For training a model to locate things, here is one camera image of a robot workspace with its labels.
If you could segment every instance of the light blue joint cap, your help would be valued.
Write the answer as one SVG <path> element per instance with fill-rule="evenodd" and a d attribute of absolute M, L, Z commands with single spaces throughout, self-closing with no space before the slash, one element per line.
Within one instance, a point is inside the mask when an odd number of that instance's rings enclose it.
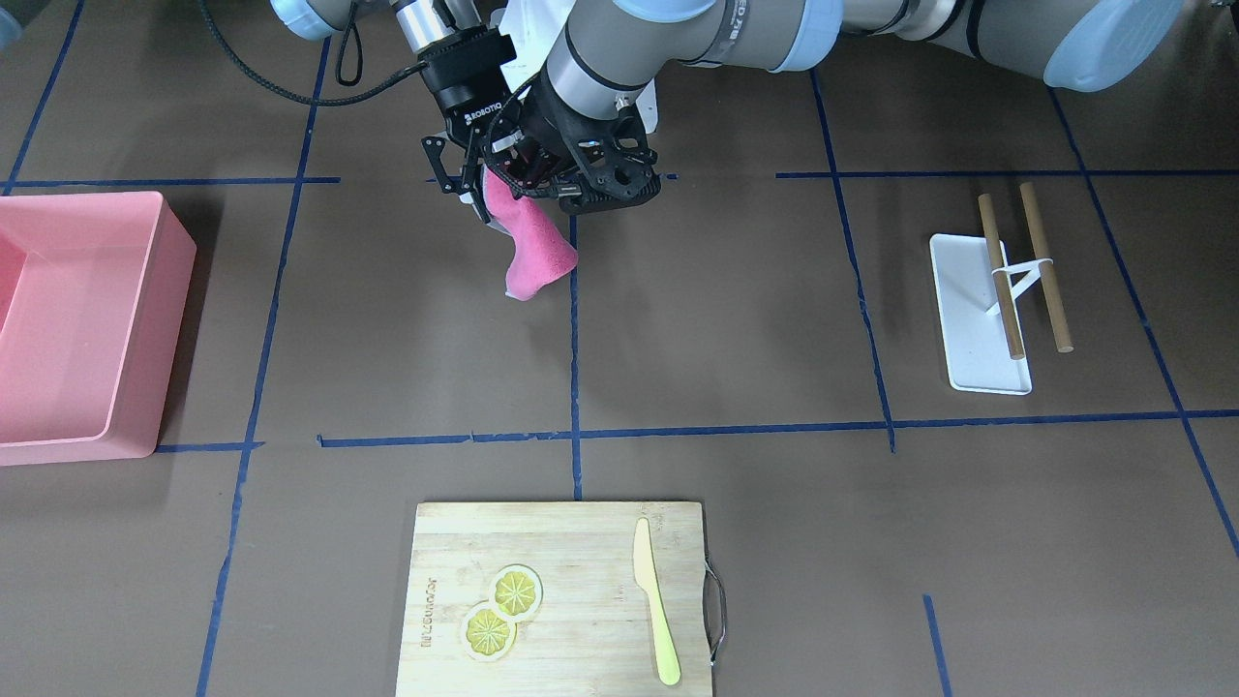
<path fill-rule="evenodd" d="M 0 7 L 0 51 L 19 38 L 21 38 L 21 25 L 16 17 Z"/>
<path fill-rule="evenodd" d="M 1182 0 L 1101 0 L 1058 45 L 1046 84 L 1097 92 L 1131 74 L 1175 24 Z"/>
<path fill-rule="evenodd" d="M 612 0 L 621 10 L 647 22 L 686 22 L 714 7 L 716 0 Z"/>
<path fill-rule="evenodd" d="M 844 25 L 844 0 L 805 0 L 800 31 L 783 64 L 771 71 L 807 71 L 817 66 L 835 47 Z"/>
<path fill-rule="evenodd" d="M 271 9 L 292 33 L 309 41 L 327 38 L 338 30 L 313 11 L 306 0 L 271 0 Z"/>

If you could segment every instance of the lime slice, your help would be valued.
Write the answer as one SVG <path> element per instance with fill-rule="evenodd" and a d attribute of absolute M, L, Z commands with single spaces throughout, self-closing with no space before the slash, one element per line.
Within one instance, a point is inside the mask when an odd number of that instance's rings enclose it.
<path fill-rule="evenodd" d="M 517 640 L 517 625 L 494 614 L 489 603 L 475 605 L 461 623 L 461 641 L 476 661 L 498 661 Z"/>
<path fill-rule="evenodd" d="M 491 584 L 491 607 L 501 618 L 519 623 L 532 618 L 541 605 L 541 579 L 523 565 L 503 567 Z"/>

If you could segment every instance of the knife handle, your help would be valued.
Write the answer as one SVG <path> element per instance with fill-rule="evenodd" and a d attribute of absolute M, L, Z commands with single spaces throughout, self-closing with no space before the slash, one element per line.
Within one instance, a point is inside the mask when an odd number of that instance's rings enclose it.
<path fill-rule="evenodd" d="M 675 685 L 680 681 L 680 660 L 675 655 L 675 643 L 672 641 L 672 628 L 667 624 L 663 610 L 663 595 L 654 591 L 649 595 L 649 624 L 654 628 L 654 660 L 658 662 L 658 680 L 663 685 Z"/>

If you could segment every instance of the gray floor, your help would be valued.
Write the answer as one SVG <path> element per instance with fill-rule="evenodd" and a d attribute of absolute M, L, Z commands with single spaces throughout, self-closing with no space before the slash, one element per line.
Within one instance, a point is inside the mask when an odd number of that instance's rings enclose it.
<path fill-rule="evenodd" d="M 370 79 L 409 59 L 363 31 Z M 678 178 L 518 303 L 416 80 L 311 111 L 190 2 L 53 2 L 0 58 L 4 193 L 157 188 L 201 254 L 161 453 L 0 470 L 0 695 L 390 696 L 414 508 L 574 496 L 705 504 L 720 696 L 1235 695 L 1229 14 L 1094 95 L 893 38 L 660 79 Z M 1028 297 L 1033 394 L 954 392 L 928 238 L 989 191 L 1028 254 L 1025 178 L 1078 350 Z"/>

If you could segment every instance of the yellow knife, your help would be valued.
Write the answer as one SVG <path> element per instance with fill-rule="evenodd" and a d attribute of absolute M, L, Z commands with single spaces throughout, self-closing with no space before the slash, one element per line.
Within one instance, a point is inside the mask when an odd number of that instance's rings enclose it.
<path fill-rule="evenodd" d="M 632 571 L 637 586 L 649 600 L 649 623 L 654 626 L 654 659 L 658 661 L 658 680 L 663 685 L 680 681 L 680 660 L 672 641 L 672 628 L 663 610 L 663 594 L 658 592 L 658 573 L 654 571 L 654 550 L 649 542 L 649 520 L 637 519 L 637 531 L 632 539 Z"/>

